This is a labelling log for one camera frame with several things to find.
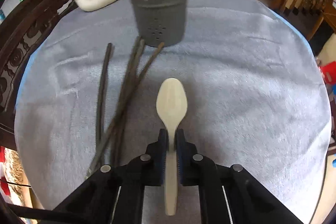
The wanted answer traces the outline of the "dark carved wooden sideboard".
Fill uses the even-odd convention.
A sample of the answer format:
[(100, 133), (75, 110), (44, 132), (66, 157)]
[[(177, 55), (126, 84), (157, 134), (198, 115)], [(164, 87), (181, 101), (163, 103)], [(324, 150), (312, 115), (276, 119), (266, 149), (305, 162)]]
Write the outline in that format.
[(17, 148), (14, 135), (19, 85), (31, 55), (60, 19), (77, 8), (72, 0), (23, 0), (1, 24), (1, 146)]

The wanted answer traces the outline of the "dark grey utensil holder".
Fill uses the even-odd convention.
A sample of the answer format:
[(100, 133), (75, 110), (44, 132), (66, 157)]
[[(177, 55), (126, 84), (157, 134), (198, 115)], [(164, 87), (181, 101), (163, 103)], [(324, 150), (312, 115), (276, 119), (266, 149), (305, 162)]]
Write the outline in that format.
[(145, 44), (165, 47), (179, 43), (185, 34), (187, 0), (131, 0), (138, 33)]

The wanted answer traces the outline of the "white plastic spoon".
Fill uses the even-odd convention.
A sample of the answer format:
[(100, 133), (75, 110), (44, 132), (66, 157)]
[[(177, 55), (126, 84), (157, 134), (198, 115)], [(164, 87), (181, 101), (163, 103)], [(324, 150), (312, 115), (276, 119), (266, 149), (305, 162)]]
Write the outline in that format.
[(186, 115), (187, 97), (181, 81), (169, 78), (163, 81), (156, 101), (159, 118), (167, 130), (164, 196), (166, 215), (175, 215), (178, 197), (178, 167), (175, 148), (175, 132)]

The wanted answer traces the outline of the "grey table cloth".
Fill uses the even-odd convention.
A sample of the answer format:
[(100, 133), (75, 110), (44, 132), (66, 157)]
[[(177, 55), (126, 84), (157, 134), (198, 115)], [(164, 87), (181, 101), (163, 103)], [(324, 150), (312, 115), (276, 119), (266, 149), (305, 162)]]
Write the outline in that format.
[[(127, 107), (123, 139), (105, 151), (119, 165), (144, 154), (160, 129), (183, 129), (201, 159), (238, 164), (301, 222), (321, 194), (331, 135), (327, 90), (307, 41), (257, 0), (188, 0), (186, 30), (155, 54)], [(32, 54), (15, 115), (23, 169), (45, 209), (54, 209), (90, 173), (100, 139), (96, 111), (108, 45), (104, 127), (117, 109), (138, 37), (130, 0), (75, 9)]]

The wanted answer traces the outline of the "red child chair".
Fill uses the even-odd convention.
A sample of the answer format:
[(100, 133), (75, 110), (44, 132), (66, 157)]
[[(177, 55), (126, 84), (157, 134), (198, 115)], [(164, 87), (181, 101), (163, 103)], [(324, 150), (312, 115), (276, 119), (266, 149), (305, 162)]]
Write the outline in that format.
[(329, 100), (332, 101), (335, 99), (335, 70), (336, 64), (335, 61), (328, 63), (324, 66), (319, 66), (319, 70), (321, 72), (322, 78), (327, 88), (327, 93), (329, 96)]

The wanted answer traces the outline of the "beige sofa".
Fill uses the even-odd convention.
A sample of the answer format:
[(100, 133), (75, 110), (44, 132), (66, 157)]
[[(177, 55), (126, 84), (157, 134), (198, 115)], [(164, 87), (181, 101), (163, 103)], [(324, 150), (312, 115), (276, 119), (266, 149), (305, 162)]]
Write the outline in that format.
[(317, 56), (318, 65), (324, 66), (336, 60), (336, 34), (331, 37), (324, 44), (322, 50)]

